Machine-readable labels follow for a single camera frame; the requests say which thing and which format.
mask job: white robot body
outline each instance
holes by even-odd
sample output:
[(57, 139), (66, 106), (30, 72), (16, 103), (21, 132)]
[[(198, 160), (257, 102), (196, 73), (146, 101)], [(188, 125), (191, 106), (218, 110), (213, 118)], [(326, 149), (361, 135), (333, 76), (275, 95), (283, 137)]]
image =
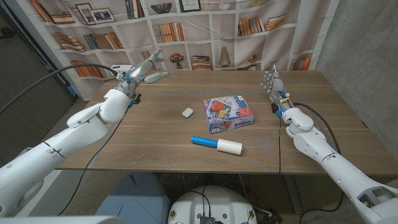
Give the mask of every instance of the white robot body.
[[(192, 191), (203, 193), (203, 187), (198, 187)], [(206, 186), (204, 195), (210, 203), (211, 218), (207, 222), (202, 221), (203, 201), (205, 204), (205, 216), (209, 217), (209, 206), (201, 194), (189, 191), (183, 194), (171, 207), (168, 224), (201, 224), (214, 223), (247, 223), (256, 224), (257, 219), (252, 205), (240, 194), (226, 187)]]

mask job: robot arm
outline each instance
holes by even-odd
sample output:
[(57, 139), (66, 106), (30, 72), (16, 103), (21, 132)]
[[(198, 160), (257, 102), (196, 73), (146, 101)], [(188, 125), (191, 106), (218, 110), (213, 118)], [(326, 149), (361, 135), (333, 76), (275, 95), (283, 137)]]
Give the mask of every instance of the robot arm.
[(295, 147), (322, 166), (348, 196), (365, 223), (395, 223), (398, 219), (398, 190), (370, 179), (326, 142), (325, 136), (313, 127), (312, 119), (293, 106), (276, 64), (274, 74), (266, 72), (264, 78), (267, 85), (261, 83), (261, 86), (269, 95), (272, 111), (289, 124), (286, 132), (293, 138)]
[(105, 94), (103, 103), (74, 114), (67, 121), (67, 129), (0, 168), (0, 217), (16, 213), (20, 198), (66, 158), (103, 138), (108, 133), (106, 123), (120, 122), (127, 109), (139, 103), (136, 87), (141, 81), (154, 83), (173, 74), (162, 72), (144, 77), (152, 62), (163, 60), (158, 58), (160, 52), (157, 50), (150, 56), (152, 61), (145, 60), (131, 67), (125, 77), (119, 77), (119, 85)]

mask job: concrete wall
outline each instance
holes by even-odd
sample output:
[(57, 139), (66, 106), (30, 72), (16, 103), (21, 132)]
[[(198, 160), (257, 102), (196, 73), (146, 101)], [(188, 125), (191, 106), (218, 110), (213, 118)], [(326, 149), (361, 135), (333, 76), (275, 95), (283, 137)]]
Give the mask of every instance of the concrete wall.
[(341, 0), (316, 70), (398, 161), (398, 1)]

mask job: toy box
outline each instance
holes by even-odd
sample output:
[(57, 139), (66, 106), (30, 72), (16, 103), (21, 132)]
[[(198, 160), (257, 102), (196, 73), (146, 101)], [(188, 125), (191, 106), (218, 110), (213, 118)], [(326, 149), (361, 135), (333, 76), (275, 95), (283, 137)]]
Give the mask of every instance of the toy box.
[(242, 96), (203, 100), (203, 111), (211, 134), (250, 125), (254, 120), (254, 114)]

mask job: shelf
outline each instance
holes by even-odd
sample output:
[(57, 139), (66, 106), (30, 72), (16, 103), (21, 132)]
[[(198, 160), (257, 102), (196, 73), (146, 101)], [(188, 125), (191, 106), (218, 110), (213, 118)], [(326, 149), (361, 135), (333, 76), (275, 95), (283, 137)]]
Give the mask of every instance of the shelf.
[(276, 27), (275, 29), (270, 30), (270, 31), (244, 35), (244, 36), (236, 37), (236, 39), (239, 40), (239, 39), (245, 39), (245, 38), (248, 38), (248, 37), (258, 37), (258, 36), (262, 36), (262, 35), (268, 35), (268, 34), (271, 34), (271, 33), (275, 32), (275, 31), (277, 31), (277, 30), (284, 29), (284, 28), (295, 27), (296, 25), (297, 24), (285, 24), (285, 25), (281, 25), (280, 27)]
[[(53, 49), (53, 53), (63, 66), (70, 65), (70, 60), (80, 60), (85, 63), (100, 63), (106, 66), (112, 64), (133, 64), (144, 60), (142, 53), (150, 54), (157, 49), (163, 49), (160, 54), (164, 62), (155, 64), (156, 69), (175, 70), (176, 64), (170, 62), (170, 56), (179, 53), (185, 57), (181, 63), (182, 70), (192, 69), (192, 55), (210, 57), (214, 70), (236, 70), (252, 64), (257, 69), (264, 69), (270, 61), (277, 60), (281, 70), (290, 70), (294, 62), (306, 55), (317, 55), (314, 37), (319, 35), (320, 28), (326, 21), (326, 14), (336, 0), (263, 0), (264, 4), (251, 7), (252, 0), (232, 1), (228, 10), (221, 11), (221, 2), (228, 1), (201, 1), (201, 11), (180, 12), (179, 0), (141, 0), (145, 17), (128, 19), (124, 1), (97, 0), (90, 2), (93, 9), (109, 7), (116, 22), (86, 25), (70, 9), (75, 4), (84, 3), (81, 0), (37, 0), (50, 13), (58, 10), (68, 10), (73, 15), (73, 24), (53, 24), (44, 22), (41, 15), (34, 9), (31, 0), (18, 0), (22, 10), (32, 21), (45, 43)], [(169, 13), (157, 14), (153, 4), (172, 3)], [(270, 31), (239, 35), (239, 18), (253, 18), (259, 16), (264, 25), (271, 17), (286, 14), (285, 24)], [(167, 42), (158, 44), (152, 29), (153, 25), (181, 23), (184, 26), (185, 41)], [(54, 32), (73, 35), (85, 46), (85, 52), (60, 49)], [(106, 34), (115, 32), (123, 49), (95, 49), (90, 50), (85, 34)], [(223, 68), (219, 64), (221, 49), (226, 47), (231, 64)], [(248, 63), (253, 54), (257, 59)], [(103, 80), (110, 75), (108, 71), (100, 69), (104, 78), (78, 77), (74, 70), (67, 73), (73, 79), (78, 91), (85, 100), (89, 99), (96, 88), (102, 85)]]
[(167, 45), (175, 45), (175, 44), (209, 44), (211, 40), (197, 40), (197, 41), (174, 41), (162, 44), (155, 44), (156, 46), (167, 46)]
[(72, 49), (53, 49), (54, 52), (61, 52), (61, 53), (76, 53), (80, 55), (89, 55), (89, 54), (95, 54), (98, 52), (125, 52), (126, 49), (115, 49), (115, 50), (110, 50), (110, 49), (95, 49), (95, 50), (86, 50), (85, 52), (77, 52), (76, 50)]

